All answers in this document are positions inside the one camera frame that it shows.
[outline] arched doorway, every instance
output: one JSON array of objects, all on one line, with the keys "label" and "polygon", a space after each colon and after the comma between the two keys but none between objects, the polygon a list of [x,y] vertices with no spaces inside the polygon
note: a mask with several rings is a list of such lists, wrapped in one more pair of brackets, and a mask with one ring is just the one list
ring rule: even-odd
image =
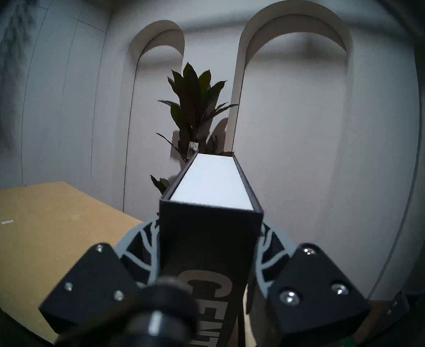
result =
[{"label": "arched doorway", "polygon": [[248,47],[234,151],[266,218],[296,244],[318,235],[342,132],[346,71],[341,38],[309,16],[270,21]]},{"label": "arched doorway", "polygon": [[172,76],[171,70],[181,70],[183,51],[183,33],[180,30],[167,30],[146,45],[137,64],[129,122],[123,211],[140,220],[155,216],[158,211],[160,193],[151,182],[150,175],[159,179],[179,172],[179,158],[156,133],[172,139],[173,132],[177,130],[169,107],[158,100],[175,100],[167,76]]}]

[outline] white box top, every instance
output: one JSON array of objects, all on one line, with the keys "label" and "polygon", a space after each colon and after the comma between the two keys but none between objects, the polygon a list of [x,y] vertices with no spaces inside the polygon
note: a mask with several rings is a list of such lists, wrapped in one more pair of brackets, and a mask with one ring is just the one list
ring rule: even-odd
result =
[{"label": "white box top", "polygon": [[198,154],[170,200],[254,210],[231,156]]}]

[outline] black rectangular box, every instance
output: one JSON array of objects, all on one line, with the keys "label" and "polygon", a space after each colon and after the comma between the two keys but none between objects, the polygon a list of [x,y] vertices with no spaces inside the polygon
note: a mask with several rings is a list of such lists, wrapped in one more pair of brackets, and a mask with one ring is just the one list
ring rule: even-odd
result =
[{"label": "black rectangular box", "polygon": [[227,346],[262,218],[235,156],[197,153],[161,197],[160,274],[179,277],[198,301],[192,345]]}]

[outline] wooden table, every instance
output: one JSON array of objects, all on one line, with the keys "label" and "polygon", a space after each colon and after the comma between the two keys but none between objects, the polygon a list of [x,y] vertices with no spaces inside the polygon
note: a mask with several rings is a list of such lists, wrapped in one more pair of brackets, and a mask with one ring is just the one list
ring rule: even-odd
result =
[{"label": "wooden table", "polygon": [[0,307],[55,341],[40,303],[91,245],[114,247],[139,223],[63,182],[0,190]]}]

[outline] potted plant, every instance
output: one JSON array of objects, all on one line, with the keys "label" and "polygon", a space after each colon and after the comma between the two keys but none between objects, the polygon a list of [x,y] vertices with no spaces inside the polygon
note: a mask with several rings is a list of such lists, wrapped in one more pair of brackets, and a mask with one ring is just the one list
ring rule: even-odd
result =
[{"label": "potted plant", "polygon": [[[168,77],[168,82],[178,96],[179,103],[169,100],[159,100],[159,102],[171,107],[171,117],[179,128],[180,139],[177,147],[162,134],[156,134],[164,138],[180,154],[185,163],[190,158],[188,148],[191,145],[197,147],[199,153],[231,155],[231,152],[217,153],[217,136],[211,136],[206,141],[207,136],[200,134],[202,128],[216,115],[237,106],[237,104],[227,105],[227,102],[216,106],[226,81],[222,80],[211,87],[211,72],[207,70],[198,77],[190,63],[185,66],[183,76],[175,71],[172,71],[172,74],[174,79]],[[157,180],[153,175],[150,177],[161,194],[169,187],[167,179]]]}]

